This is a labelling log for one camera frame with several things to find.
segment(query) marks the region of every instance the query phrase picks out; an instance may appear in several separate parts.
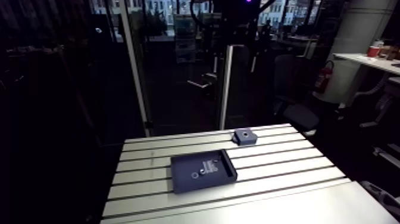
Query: blue plastic tray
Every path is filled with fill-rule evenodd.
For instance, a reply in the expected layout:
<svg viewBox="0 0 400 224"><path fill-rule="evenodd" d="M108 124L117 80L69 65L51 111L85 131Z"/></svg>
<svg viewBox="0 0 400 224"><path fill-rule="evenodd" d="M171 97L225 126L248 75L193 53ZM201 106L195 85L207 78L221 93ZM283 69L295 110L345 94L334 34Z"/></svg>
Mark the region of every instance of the blue plastic tray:
<svg viewBox="0 0 400 224"><path fill-rule="evenodd" d="M171 172L175 194L232 183L238 178L225 150L172 157Z"/></svg>

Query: metal pole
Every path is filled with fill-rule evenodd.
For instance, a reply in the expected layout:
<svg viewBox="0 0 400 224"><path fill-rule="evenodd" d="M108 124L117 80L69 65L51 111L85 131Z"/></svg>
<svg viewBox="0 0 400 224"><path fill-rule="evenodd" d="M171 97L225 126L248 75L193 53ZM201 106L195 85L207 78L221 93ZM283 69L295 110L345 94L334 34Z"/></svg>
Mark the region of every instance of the metal pole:
<svg viewBox="0 0 400 224"><path fill-rule="evenodd" d="M142 88L140 86L138 66L136 65L135 51L133 49L132 36L130 33L130 26L128 20L128 10L126 8L125 0L120 1L120 10L121 10L122 24L124 27L124 33L126 37L126 46L128 48L128 54L130 58L130 66L132 68L133 80L135 81L135 89L136 89L137 101L139 103L140 115L142 116L143 128L145 130L146 137L149 137L150 132L145 125L145 123L147 123L146 108L143 100Z"/></svg>
<svg viewBox="0 0 400 224"><path fill-rule="evenodd" d="M221 101L221 114L220 114L220 130L225 129L226 108L228 105L229 81L230 81L230 70L232 68L233 47L234 47L233 45L228 45L226 48L225 74L224 74L222 101Z"/></svg>

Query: glass door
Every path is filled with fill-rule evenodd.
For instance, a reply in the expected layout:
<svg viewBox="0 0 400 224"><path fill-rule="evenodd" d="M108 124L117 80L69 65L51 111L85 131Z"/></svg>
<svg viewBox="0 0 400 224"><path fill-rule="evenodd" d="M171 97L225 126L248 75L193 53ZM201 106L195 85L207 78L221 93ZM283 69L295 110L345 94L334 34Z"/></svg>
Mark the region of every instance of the glass door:
<svg viewBox="0 0 400 224"><path fill-rule="evenodd" d="M121 9L129 4L132 1L126 0ZM195 9L198 18L210 20L208 1L195 4ZM189 13L189 1L148 0L140 10L127 7L126 16L122 14L129 22L124 33L132 40L132 70L151 135L218 129L222 52L214 57L204 51L202 30Z"/></svg>

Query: white desk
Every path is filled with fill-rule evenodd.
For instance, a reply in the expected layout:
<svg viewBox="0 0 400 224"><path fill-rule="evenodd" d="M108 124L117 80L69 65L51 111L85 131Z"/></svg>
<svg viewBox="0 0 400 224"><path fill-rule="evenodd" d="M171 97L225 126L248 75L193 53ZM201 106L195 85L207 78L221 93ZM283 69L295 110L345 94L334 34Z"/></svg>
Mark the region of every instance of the white desk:
<svg viewBox="0 0 400 224"><path fill-rule="evenodd" d="M336 58L354 61L356 63L370 66L375 69L380 69L395 75L400 76L400 67L395 67L392 64L399 64L399 60L388 61L382 58L369 58L365 54L333 54Z"/></svg>
<svg viewBox="0 0 400 224"><path fill-rule="evenodd" d="M397 223L292 126L251 129L249 147L232 130L126 141L101 223ZM236 183L172 193L171 156L220 148Z"/></svg>

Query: black chair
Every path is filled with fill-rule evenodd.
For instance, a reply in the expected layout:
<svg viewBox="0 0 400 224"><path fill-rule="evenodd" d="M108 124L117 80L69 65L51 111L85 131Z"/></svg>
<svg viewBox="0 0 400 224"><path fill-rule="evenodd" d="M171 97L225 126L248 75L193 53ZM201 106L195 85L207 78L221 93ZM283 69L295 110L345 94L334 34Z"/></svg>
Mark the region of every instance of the black chair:
<svg viewBox="0 0 400 224"><path fill-rule="evenodd" d="M317 128L320 116L324 113L324 105L319 105L318 99L310 93L314 87L298 84L296 62L303 58L296 58L292 54L277 56L274 70L274 114L281 117L300 131L310 131Z"/></svg>

